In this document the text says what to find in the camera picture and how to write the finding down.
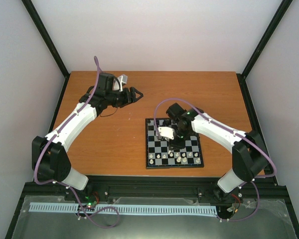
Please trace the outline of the black white chessboard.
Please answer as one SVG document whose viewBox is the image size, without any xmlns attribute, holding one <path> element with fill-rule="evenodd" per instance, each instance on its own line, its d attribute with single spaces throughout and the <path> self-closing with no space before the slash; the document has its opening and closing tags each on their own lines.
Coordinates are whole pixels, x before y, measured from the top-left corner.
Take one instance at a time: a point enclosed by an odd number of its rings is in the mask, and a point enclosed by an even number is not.
<svg viewBox="0 0 299 239">
<path fill-rule="evenodd" d="M 145 132 L 146 169 L 204 167 L 199 134 L 177 140 L 158 137 L 153 118 L 145 119 Z"/>
</svg>

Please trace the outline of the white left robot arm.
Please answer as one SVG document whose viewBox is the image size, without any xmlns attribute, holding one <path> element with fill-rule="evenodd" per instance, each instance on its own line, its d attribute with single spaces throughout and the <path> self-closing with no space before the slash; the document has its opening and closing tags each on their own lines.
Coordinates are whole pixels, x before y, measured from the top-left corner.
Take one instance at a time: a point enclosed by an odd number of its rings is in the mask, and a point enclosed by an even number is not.
<svg viewBox="0 0 299 239">
<path fill-rule="evenodd" d="M 94 188 L 88 177 L 71 165 L 67 152 L 83 129 L 95 120 L 107 107 L 123 108 L 140 100 L 144 95 L 134 87 L 126 87 L 127 76 L 116 77 L 110 73 L 99 73 L 95 85 L 80 98 L 73 112 L 44 137 L 32 141 L 32 169 L 34 181 L 43 185 L 38 176 L 46 177 L 47 183 L 61 183 L 76 189 L 82 200 L 93 197 Z"/>
</svg>

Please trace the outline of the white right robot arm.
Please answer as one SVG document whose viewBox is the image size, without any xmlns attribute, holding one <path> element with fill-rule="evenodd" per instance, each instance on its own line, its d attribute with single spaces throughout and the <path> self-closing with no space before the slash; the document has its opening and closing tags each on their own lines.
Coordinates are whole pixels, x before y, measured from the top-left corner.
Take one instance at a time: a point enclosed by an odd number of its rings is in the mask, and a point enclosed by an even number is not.
<svg viewBox="0 0 299 239">
<path fill-rule="evenodd" d="M 197 133 L 215 141 L 231 153 L 231 169 L 217 181 L 210 192 L 216 201 L 227 200 L 234 189 L 251 182 L 267 167 L 268 153 L 256 131 L 236 130 L 213 119 L 202 110 L 191 108 L 187 111 L 177 103 L 171 105 L 166 114 L 170 121 L 176 124 L 173 135 L 167 137 L 171 148 L 184 148 L 185 140 Z"/>
</svg>

